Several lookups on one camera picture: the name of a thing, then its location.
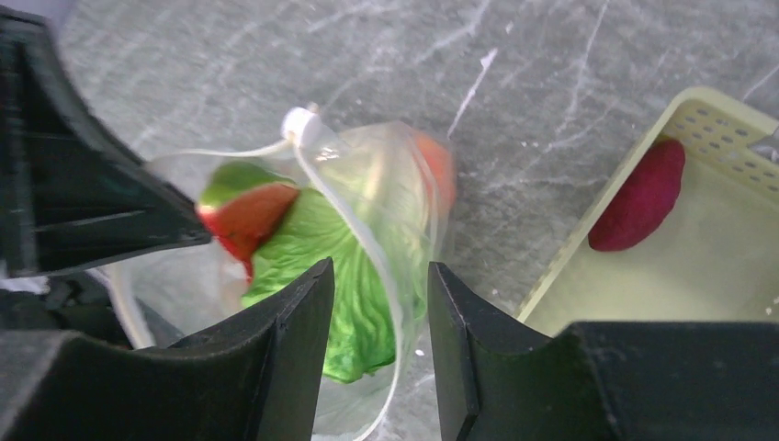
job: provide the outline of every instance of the lettuce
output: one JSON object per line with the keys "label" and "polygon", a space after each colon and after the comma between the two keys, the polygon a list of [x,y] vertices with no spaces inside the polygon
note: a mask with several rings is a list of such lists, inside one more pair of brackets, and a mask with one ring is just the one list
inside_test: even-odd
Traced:
{"label": "lettuce", "polygon": [[281,227],[254,253],[254,281],[243,305],[274,295],[328,256],[335,299],[322,374],[350,383],[395,361],[395,335],[376,268],[321,193],[302,189]]}

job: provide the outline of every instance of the transparent plastic bag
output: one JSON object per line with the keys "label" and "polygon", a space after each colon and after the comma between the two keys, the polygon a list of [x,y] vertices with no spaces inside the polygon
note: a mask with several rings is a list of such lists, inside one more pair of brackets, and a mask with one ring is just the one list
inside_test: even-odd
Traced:
{"label": "transparent plastic bag", "polygon": [[[111,276],[123,288],[121,297],[141,298],[189,334],[272,295],[331,256],[336,293],[314,433],[364,439],[386,413],[421,331],[427,264],[440,257],[454,202],[452,153],[401,122],[339,136],[302,108],[288,114],[282,133],[285,141],[253,152],[187,151],[150,163],[153,172],[211,214],[250,192],[278,195],[269,185],[279,189],[279,182],[298,190],[253,253],[251,283],[245,259],[225,252],[224,235],[225,246],[215,241],[143,256],[116,264]],[[247,178],[253,168],[261,170],[254,175],[256,185]],[[223,170],[241,170],[233,176],[242,182],[219,181],[215,176]],[[211,191],[217,184],[225,190],[222,200]],[[186,261],[172,268],[181,258]],[[182,274],[188,267],[199,268],[198,274]],[[179,281],[187,290],[176,291]],[[142,318],[136,313],[128,321]]]}

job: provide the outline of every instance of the marble surface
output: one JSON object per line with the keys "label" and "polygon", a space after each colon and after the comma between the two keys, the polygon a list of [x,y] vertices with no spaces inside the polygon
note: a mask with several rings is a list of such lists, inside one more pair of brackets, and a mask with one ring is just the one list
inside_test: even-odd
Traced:
{"label": "marble surface", "polygon": [[[274,141],[310,101],[338,129],[450,134],[450,265],[514,311],[641,132],[690,85],[779,116],[775,0],[80,0],[77,88],[144,156]],[[377,440],[438,438],[426,334]]]}

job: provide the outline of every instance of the plastic basket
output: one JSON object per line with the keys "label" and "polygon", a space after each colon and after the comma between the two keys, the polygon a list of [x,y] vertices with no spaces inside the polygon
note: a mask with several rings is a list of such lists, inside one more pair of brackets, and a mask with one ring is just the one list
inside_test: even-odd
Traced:
{"label": "plastic basket", "polygon": [[[777,321],[779,166],[750,150],[779,121],[706,87],[683,91],[587,210],[517,319],[547,335],[577,320]],[[682,192],[663,224],[619,253],[587,234],[653,143],[684,144]]]}

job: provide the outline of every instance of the tomato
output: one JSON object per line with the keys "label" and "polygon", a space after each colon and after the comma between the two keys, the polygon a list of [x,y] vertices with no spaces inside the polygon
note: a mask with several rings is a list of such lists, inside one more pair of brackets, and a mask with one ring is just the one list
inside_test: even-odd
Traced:
{"label": "tomato", "polygon": [[273,182],[252,188],[219,208],[198,207],[198,214],[228,253],[253,277],[252,254],[266,243],[298,198],[300,190]]}
{"label": "tomato", "polygon": [[[425,133],[416,132],[414,142],[419,149],[424,161],[430,168],[435,185],[440,197],[440,209],[442,214],[447,214],[457,199],[457,177],[455,176],[455,162],[452,154],[443,145]],[[433,183],[425,180],[425,187],[429,197],[432,197]]]}

